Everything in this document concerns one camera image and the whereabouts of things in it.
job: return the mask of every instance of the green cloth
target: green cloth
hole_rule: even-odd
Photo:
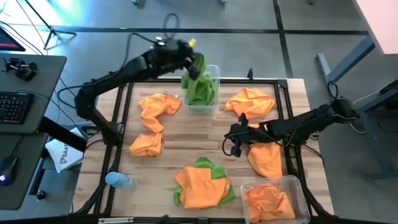
[[[181,77],[181,88],[187,89],[184,96],[188,105],[215,105],[217,102],[217,84],[210,77],[210,72],[206,71],[206,58],[203,54],[196,54],[193,62],[197,69],[200,69],[196,80],[189,77],[189,72]]]
[[[193,165],[195,167],[201,168],[210,168],[211,169],[211,179],[220,179],[226,177],[224,167],[221,165],[214,165],[207,157],[199,158],[196,163]],[[174,204],[177,206],[181,203],[180,195],[182,193],[182,187],[178,186],[177,189],[174,191]],[[231,186],[228,190],[228,194],[223,197],[218,204],[221,205],[223,203],[229,202],[230,200],[235,198],[234,189]]]

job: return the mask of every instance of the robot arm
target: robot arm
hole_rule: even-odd
[[[185,67],[193,80],[199,75],[193,66],[195,54],[191,44],[184,40],[158,38],[150,50],[130,60],[119,71],[83,84],[75,97],[77,115],[92,121],[102,132],[104,143],[115,145],[121,139],[116,123],[109,122],[95,108],[98,95],[113,88],[139,80],[157,77]]]
[[[310,134],[323,131],[333,123],[347,123],[358,118],[350,100],[340,98],[330,104],[300,114],[290,119],[274,119],[259,123],[259,128],[248,126],[248,120],[243,113],[239,117],[241,124],[232,124],[229,133],[225,135],[235,145],[231,148],[231,156],[241,156],[242,143],[276,142],[287,138],[287,145],[300,146],[305,144]]]

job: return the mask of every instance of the paper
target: paper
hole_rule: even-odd
[[[83,137],[78,128],[73,128],[70,132]],[[56,139],[48,142],[45,147],[49,151],[58,173],[83,162],[82,152]]]

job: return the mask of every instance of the plastic bin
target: plastic bin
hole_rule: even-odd
[[[214,105],[188,105],[184,98],[184,105],[189,108],[190,112],[195,114],[212,114],[220,107],[220,69],[216,65],[206,65],[205,74],[209,74],[211,79],[217,85],[216,103]]]
[[[292,206],[293,211],[295,213],[295,219],[263,220],[260,221],[259,223],[307,224],[310,221],[310,212],[308,211],[307,203],[305,203],[305,198],[299,179],[293,175],[286,175],[279,178],[265,178],[252,182],[246,182],[241,186],[241,197],[243,204],[244,219],[246,221],[246,224],[250,224],[250,222],[248,218],[248,211],[246,210],[246,201],[244,200],[245,191],[249,190],[251,187],[254,186],[262,186],[269,184],[276,185],[279,192],[286,193],[286,196],[289,198],[290,205]]]

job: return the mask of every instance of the computer screen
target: computer screen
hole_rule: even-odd
[[[25,51],[25,48],[12,38],[4,29],[0,29],[0,50]]]

